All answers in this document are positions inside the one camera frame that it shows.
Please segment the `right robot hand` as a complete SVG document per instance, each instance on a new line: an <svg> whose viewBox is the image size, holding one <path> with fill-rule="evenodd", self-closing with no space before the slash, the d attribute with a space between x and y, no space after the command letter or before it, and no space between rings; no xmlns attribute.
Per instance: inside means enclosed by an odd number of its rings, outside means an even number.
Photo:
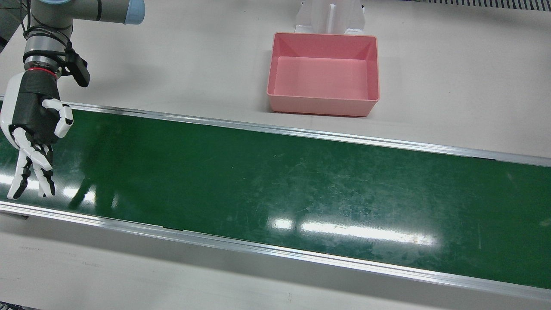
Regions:
<svg viewBox="0 0 551 310"><path fill-rule="evenodd" d="M53 145L73 125L71 107L60 100L57 76L44 68L31 68L9 80L1 108L1 130L18 151L9 199L18 199L31 174L39 195L55 195Z"/></svg>

